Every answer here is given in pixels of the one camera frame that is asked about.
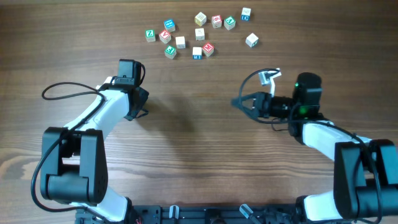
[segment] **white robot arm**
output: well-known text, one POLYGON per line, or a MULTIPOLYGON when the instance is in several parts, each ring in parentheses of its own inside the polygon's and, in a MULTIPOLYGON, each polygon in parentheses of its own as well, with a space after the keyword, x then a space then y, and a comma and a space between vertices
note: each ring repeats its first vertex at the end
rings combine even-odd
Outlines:
MULTIPOLYGON (((252 119, 253 116, 274 116, 301 121, 284 123, 289 124, 289 133, 298 142, 335 161, 335 186, 332 191, 299 197, 299 203, 293 205, 252 208, 246 204, 240 208, 133 206, 128 198, 108 187, 103 141, 121 119, 136 118, 148 97, 148 92, 139 88, 141 83, 136 82, 140 78, 134 75, 137 73, 134 63, 132 60, 121 60, 118 76, 108 77, 104 85, 97 88, 105 97, 102 107, 78 127, 65 144, 57 146, 42 166, 40 189, 45 199, 87 208, 78 211, 76 223, 309 224, 322 221, 346 224, 359 218, 375 217, 380 209, 377 202, 379 196, 374 185, 369 185, 364 179, 363 167, 369 164, 363 159, 360 143, 375 149, 374 158, 377 158, 377 171, 382 183, 383 214, 398 215, 398 160, 394 145, 388 141, 372 141, 359 136, 353 139, 352 135, 335 128, 331 121, 318 112, 322 89, 320 79, 311 73, 299 75, 293 98, 274 96, 273 87, 272 93, 242 97, 245 100, 255 99, 251 110, 243 109, 242 98, 233 100, 232 104, 252 119), (61 157, 70 157, 72 154, 80 155, 80 166, 59 163, 61 157)), ((269 73, 260 74, 264 76, 264 83, 275 85, 272 74, 266 74, 269 73)), ((280 76, 279 69, 274 75, 280 76)), ((96 108, 101 99, 97 97, 87 110, 63 128, 49 128, 43 136, 43 153, 54 139, 59 138, 65 130, 75 127, 96 108)))

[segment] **toy block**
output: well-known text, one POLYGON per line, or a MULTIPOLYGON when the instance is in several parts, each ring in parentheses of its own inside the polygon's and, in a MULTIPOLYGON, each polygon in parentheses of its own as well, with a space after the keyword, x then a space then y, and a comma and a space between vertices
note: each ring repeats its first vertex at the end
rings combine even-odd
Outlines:
POLYGON ((204 28, 195 29, 196 40, 204 40, 205 39, 205 30, 204 28))
POLYGON ((160 39, 163 43, 167 44, 167 43, 172 39, 172 36, 171 36, 171 34, 170 34, 169 32, 167 32, 167 30, 163 30, 163 31, 159 34, 159 39, 160 39))
POLYGON ((145 37, 148 42, 156 41, 155 30, 145 30, 145 37))
POLYGON ((175 55, 177 54, 177 50, 174 47, 169 45, 166 47, 166 50, 164 50, 164 54, 169 59, 173 59, 175 57, 175 55))
POLYGON ((203 26, 206 23, 206 20, 207 17, 202 12, 199 12, 199 14, 195 16, 195 23, 198 24, 199 26, 203 26))
POLYGON ((210 55, 212 55, 212 53, 214 52, 214 46, 211 43, 207 43, 205 44, 203 47, 203 53, 205 53, 205 55, 207 57, 210 57, 210 55))
POLYGON ((184 49, 185 48, 185 37, 176 37, 175 45, 177 46, 178 49, 184 49))
POLYGON ((224 20, 224 26, 226 29, 231 30, 235 27, 236 21, 232 16, 229 16, 224 20))
POLYGON ((253 33, 246 38, 246 43, 248 44, 249 47, 254 47, 258 42, 259 38, 253 33))
POLYGON ((250 20, 250 12, 251 9, 250 8, 243 8, 242 9, 242 15, 241 15, 241 20, 243 21, 249 21, 250 20))
POLYGON ((221 19, 221 16, 213 16, 211 18, 211 24, 213 25, 213 28, 220 28, 223 25, 223 20, 221 19))
POLYGON ((195 60, 201 60, 201 47, 193 47, 192 58, 195 60))
POLYGON ((167 32, 175 31, 175 24, 172 19, 167 19, 164 21, 164 27, 166 28, 167 32))

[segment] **green led light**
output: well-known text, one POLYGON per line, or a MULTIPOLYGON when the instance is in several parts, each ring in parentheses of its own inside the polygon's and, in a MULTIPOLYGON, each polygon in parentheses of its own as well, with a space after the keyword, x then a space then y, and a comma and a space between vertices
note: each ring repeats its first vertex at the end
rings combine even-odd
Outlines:
POLYGON ((301 115, 305 115, 308 112, 308 109, 306 107, 300 107, 300 109, 298 109, 298 113, 301 115))

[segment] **wooden table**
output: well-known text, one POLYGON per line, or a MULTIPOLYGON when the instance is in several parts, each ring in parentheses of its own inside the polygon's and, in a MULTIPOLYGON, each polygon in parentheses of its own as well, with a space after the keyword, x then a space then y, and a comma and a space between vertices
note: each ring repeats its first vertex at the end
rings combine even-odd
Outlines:
MULTIPOLYGON (((96 86, 116 75, 118 60, 142 62, 149 115, 121 121, 105 141, 109 184, 135 205, 292 203, 333 188, 333 163, 287 132, 255 123, 230 99, 251 72, 280 67, 277 95, 291 96, 301 72, 323 79, 321 111, 335 124, 398 143, 398 4, 396 1, 137 2, 0 7, 0 223, 73 223, 30 197, 41 137, 75 119, 93 96, 45 101, 55 82, 96 86), (252 20, 240 20, 242 7, 252 20), (227 31, 194 16, 232 15, 227 31), (186 49, 174 60, 161 41, 146 42, 174 19, 186 49), (259 37, 253 49, 250 33, 259 37), (215 45, 192 60, 192 47, 215 45)), ((80 88, 61 87, 50 95, 80 88)), ((244 93, 268 91, 257 78, 244 93)), ((394 217, 384 223, 397 223, 394 217)))

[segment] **black cable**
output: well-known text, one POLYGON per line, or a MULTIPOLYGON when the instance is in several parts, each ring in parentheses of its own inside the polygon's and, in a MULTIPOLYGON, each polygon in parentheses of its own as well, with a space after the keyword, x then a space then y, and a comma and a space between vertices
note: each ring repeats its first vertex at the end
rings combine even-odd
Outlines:
POLYGON ((43 163, 45 162, 45 160, 48 158, 48 156, 50 155, 50 153, 55 149, 56 146, 58 146, 62 140, 66 139, 67 137, 69 137, 69 135, 71 135, 72 132, 74 132, 74 130, 76 130, 77 128, 79 128, 81 125, 85 124, 87 120, 89 120, 90 117, 92 117, 104 104, 106 98, 104 95, 102 95, 101 93, 98 92, 98 90, 81 84, 81 83, 75 83, 75 82, 61 82, 61 83, 56 83, 53 85, 48 86, 46 89, 43 90, 42 92, 42 98, 45 100, 62 100, 62 99, 66 99, 66 98, 71 98, 71 97, 75 97, 75 96, 83 96, 83 95, 90 95, 90 94, 95 94, 101 97, 101 101, 100 103, 98 103, 98 105, 87 115, 85 116, 78 124, 76 124, 74 127, 70 128, 65 134, 61 135, 51 146, 50 148, 45 152, 45 154, 42 156, 41 160, 39 161, 39 163, 36 166, 36 169, 33 173, 33 177, 32 177, 32 182, 30 185, 30 194, 32 195, 32 200, 33 202, 42 210, 45 210, 47 212, 69 212, 69 211, 73 211, 73 210, 84 210, 88 213, 91 213, 92 215, 104 220, 104 222, 108 222, 107 219, 100 215, 97 214, 94 211, 89 210, 88 208, 84 207, 84 206, 80 206, 80 207, 70 207, 70 208, 48 208, 45 205, 41 204, 37 198, 36 195, 36 180, 37 180, 37 176, 39 174, 39 171, 41 169, 41 167, 43 166, 43 163), (55 86, 59 86, 59 85, 78 85, 78 86, 82 86, 85 88, 88 88, 92 91, 86 91, 86 92, 81 92, 81 93, 74 93, 74 94, 70 94, 70 95, 66 95, 66 96, 58 96, 58 97, 46 97, 45 93, 55 87, 55 86))
MULTIPOLYGON (((272 121, 275 121, 275 120, 279 120, 279 121, 282 121, 281 119, 279 119, 279 118, 274 118, 274 119, 272 119, 272 121)), ((271 124, 271 127, 272 127, 272 130, 274 130, 274 131, 288 131, 288 129, 276 129, 275 127, 274 127, 274 124, 271 124)))
POLYGON ((141 66, 142 66, 142 69, 143 69, 143 71, 144 71, 144 74, 142 75, 142 78, 141 78, 141 83, 140 83, 140 85, 142 84, 142 82, 144 81, 144 78, 145 78, 145 73, 146 73, 146 71, 145 71, 145 66, 143 65, 143 64, 141 64, 141 66))
POLYGON ((111 85, 113 84, 113 81, 114 81, 114 79, 115 79, 116 77, 117 77, 117 76, 113 76, 113 77, 112 77, 111 81, 109 82, 111 85))
POLYGON ((245 108, 243 106, 243 101, 242 101, 242 92, 243 92, 243 87, 245 86, 246 82, 248 82, 248 80, 257 75, 260 72, 275 72, 275 73, 279 73, 278 69, 275 68, 265 68, 265 69, 260 69, 257 70, 255 72, 253 72, 252 74, 250 74, 247 78, 245 78, 239 88, 239 94, 238 94, 238 106, 239 109, 241 111, 243 111, 243 113, 250 119, 252 119, 253 121, 257 121, 258 123, 262 123, 262 124, 287 124, 287 123, 313 123, 313 124, 320 124, 320 125, 324 125, 327 126, 329 128, 334 128, 338 131, 341 131, 342 133, 347 134, 348 136, 350 136, 352 139, 356 140, 357 142, 359 142, 359 146, 362 149, 362 151, 365 154, 366 159, 368 160, 369 166, 371 171, 373 172, 373 177, 374 177, 374 181, 376 184, 376 195, 377 195, 377 205, 378 205, 378 213, 377 213, 377 219, 374 222, 371 222, 369 220, 365 220, 365 219, 358 219, 361 222, 365 222, 365 223, 369 223, 369 224, 378 224, 381 222, 382 219, 382 198, 381 198, 381 186, 380 186, 380 180, 379 180, 379 174, 377 172, 376 169, 376 163, 374 162, 371 153, 369 152, 368 147, 366 147, 365 143, 362 141, 362 139, 360 139, 359 137, 357 137, 357 135, 352 134, 349 131, 346 131, 343 128, 334 126, 332 124, 330 124, 329 122, 324 123, 324 122, 320 122, 320 121, 316 121, 316 120, 310 120, 310 119, 293 119, 292 115, 293 115, 293 110, 296 109, 296 107, 299 106, 299 104, 295 104, 289 114, 289 119, 288 120, 284 120, 284 121, 264 121, 264 120, 260 120, 258 118, 255 118, 249 111, 248 108, 245 108))

